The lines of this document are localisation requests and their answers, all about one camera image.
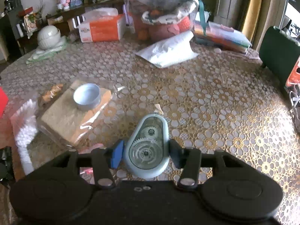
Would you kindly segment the white paper bag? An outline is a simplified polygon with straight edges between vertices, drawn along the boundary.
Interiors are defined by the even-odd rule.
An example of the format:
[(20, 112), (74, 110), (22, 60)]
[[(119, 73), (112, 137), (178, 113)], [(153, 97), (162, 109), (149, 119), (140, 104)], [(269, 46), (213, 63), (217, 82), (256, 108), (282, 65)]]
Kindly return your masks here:
[(159, 69), (167, 68), (198, 56), (190, 45), (193, 37), (191, 31), (186, 31), (154, 43), (135, 54)]

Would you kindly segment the brown paper packet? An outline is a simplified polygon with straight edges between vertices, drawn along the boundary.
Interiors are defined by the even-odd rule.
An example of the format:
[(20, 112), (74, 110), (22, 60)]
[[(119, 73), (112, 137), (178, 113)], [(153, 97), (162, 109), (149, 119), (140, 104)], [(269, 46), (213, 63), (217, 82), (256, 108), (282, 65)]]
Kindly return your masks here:
[(112, 99), (111, 90), (100, 87), (100, 104), (89, 111), (79, 110), (73, 100), (75, 90), (85, 82), (75, 80), (66, 88), (39, 116), (39, 129), (54, 142), (76, 147), (79, 142), (93, 129), (101, 111)]

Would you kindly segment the orange white tissue box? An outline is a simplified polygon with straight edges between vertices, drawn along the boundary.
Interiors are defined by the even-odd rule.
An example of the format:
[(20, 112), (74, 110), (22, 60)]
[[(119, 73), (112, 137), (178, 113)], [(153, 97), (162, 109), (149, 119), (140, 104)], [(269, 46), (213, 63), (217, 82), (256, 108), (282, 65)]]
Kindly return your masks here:
[(116, 8), (98, 8), (83, 14), (78, 26), (82, 43), (119, 41), (126, 29), (126, 17)]

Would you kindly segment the purple gourd vase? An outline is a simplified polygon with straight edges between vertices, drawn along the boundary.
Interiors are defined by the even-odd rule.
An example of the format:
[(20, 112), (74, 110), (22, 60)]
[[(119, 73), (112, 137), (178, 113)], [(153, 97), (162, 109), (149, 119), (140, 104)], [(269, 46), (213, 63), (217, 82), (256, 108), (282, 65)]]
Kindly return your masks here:
[(126, 26), (129, 26), (130, 22), (129, 22), (128, 12), (127, 12), (126, 5), (125, 5), (125, 4), (123, 4), (123, 14), (124, 14), (125, 19), (126, 19)]

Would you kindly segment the green ceramic lidded bowl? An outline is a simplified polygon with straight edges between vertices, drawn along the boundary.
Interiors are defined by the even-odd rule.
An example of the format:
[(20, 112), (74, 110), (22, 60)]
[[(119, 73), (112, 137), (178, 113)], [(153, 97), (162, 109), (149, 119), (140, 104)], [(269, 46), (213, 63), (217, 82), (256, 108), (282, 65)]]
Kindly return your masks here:
[(60, 38), (60, 30), (53, 25), (48, 25), (38, 33), (38, 46), (43, 50), (51, 49), (60, 41)]

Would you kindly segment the black snack packet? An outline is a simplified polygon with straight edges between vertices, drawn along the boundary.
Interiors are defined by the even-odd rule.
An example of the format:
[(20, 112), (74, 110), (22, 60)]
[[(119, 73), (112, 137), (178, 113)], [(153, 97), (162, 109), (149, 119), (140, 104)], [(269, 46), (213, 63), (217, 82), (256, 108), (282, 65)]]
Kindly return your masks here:
[(15, 183), (13, 170), (12, 150), (6, 146), (0, 150), (0, 180), (5, 187)]

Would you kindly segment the red white cardboard box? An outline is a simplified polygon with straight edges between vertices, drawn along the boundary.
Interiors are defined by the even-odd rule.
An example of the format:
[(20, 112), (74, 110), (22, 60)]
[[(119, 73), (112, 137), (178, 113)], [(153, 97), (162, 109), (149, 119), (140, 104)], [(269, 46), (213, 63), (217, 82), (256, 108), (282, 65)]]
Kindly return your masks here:
[(0, 118), (3, 116), (4, 110), (8, 104), (8, 97), (2, 87), (0, 87)]

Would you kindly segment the dark green chair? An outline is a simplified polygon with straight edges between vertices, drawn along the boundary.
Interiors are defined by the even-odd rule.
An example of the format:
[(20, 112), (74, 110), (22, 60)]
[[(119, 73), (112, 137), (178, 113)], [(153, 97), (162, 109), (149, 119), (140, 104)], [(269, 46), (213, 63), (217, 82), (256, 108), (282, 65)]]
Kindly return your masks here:
[(267, 29), (259, 50), (262, 66), (290, 87), (299, 84), (299, 41), (275, 26)]

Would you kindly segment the green folded cloth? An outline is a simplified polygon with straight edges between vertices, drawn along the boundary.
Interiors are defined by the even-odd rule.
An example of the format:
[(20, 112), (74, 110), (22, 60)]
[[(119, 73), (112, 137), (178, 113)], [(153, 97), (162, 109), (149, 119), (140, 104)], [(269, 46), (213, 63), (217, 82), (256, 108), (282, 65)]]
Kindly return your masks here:
[(49, 59), (53, 57), (56, 53), (65, 50), (67, 47), (67, 38), (62, 36), (59, 42), (51, 49), (43, 50), (39, 47), (34, 51), (34, 53), (27, 59), (26, 64), (29, 65), (32, 62), (40, 62), (44, 59)]

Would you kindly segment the cotton swab bag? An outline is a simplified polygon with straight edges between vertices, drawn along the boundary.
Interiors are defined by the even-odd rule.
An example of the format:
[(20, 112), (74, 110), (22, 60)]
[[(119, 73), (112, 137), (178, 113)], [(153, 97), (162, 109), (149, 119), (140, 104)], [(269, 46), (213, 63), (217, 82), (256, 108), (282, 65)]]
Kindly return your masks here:
[(15, 144), (25, 175), (30, 174), (34, 170), (27, 148), (38, 133), (37, 110), (38, 101), (29, 99), (10, 118)]

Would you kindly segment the teal correction tape dispenser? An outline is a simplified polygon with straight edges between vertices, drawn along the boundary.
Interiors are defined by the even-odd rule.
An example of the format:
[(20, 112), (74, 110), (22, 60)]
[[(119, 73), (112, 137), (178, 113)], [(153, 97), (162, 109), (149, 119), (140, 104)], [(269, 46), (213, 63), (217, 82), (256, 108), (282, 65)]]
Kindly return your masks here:
[(144, 116), (124, 146), (123, 159), (129, 172), (143, 179), (152, 179), (169, 164), (169, 128), (158, 113)]

